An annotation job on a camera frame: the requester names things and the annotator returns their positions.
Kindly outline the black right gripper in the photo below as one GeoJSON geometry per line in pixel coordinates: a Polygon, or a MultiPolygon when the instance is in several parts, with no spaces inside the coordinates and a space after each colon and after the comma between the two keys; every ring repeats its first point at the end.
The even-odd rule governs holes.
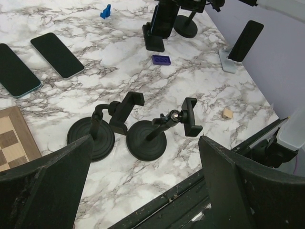
{"type": "Polygon", "coordinates": [[[173,0],[183,10],[202,13],[206,5],[211,5],[217,12],[224,5],[224,0],[173,0]]]}

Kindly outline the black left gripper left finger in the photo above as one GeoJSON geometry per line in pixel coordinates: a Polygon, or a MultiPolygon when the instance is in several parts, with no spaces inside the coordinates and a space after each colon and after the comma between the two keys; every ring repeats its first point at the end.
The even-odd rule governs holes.
{"type": "Polygon", "coordinates": [[[72,229],[88,175],[93,138],[81,137],[0,174],[2,229],[72,229]]]}

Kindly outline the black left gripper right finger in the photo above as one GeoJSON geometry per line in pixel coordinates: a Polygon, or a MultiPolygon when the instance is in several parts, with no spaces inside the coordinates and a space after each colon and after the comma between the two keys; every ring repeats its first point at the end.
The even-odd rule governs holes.
{"type": "Polygon", "coordinates": [[[217,229],[303,229],[305,179],[261,165],[207,136],[199,151],[217,229]]]}

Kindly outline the black round-base phone stand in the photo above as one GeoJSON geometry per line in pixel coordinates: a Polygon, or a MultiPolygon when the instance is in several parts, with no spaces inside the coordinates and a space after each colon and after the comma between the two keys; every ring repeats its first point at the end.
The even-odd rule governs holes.
{"type": "Polygon", "coordinates": [[[143,93],[128,92],[122,102],[97,105],[91,117],[82,118],[70,127],[67,144],[90,134],[94,140],[92,162],[105,159],[114,147],[114,134],[128,134],[127,118],[135,105],[144,106],[144,103],[143,93]]]}

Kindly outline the teal smartphone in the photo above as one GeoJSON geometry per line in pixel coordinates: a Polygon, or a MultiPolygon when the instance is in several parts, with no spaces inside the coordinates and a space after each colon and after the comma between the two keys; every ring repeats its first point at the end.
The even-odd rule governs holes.
{"type": "Polygon", "coordinates": [[[40,80],[6,44],[0,45],[0,84],[14,98],[41,87],[40,80]]]}

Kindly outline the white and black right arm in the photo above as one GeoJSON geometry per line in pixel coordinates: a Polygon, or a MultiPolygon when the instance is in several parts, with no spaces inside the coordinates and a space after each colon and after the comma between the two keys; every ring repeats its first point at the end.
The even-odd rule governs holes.
{"type": "MultiPolygon", "coordinates": [[[[197,33],[193,17],[202,13],[207,4],[216,11],[224,5],[223,0],[161,0],[155,8],[152,28],[163,29],[160,37],[166,38],[166,32],[175,29],[181,36],[193,38],[197,33]]],[[[298,21],[305,21],[305,2],[303,0],[245,0],[251,7],[260,6],[273,10],[298,21]]],[[[235,64],[242,62],[254,42],[262,32],[263,24],[250,20],[243,29],[234,46],[219,50],[223,71],[235,73],[235,64]]],[[[268,167],[278,168],[297,156],[305,143],[305,110],[297,110],[281,126],[270,140],[263,140],[254,149],[251,157],[268,167]]]]}

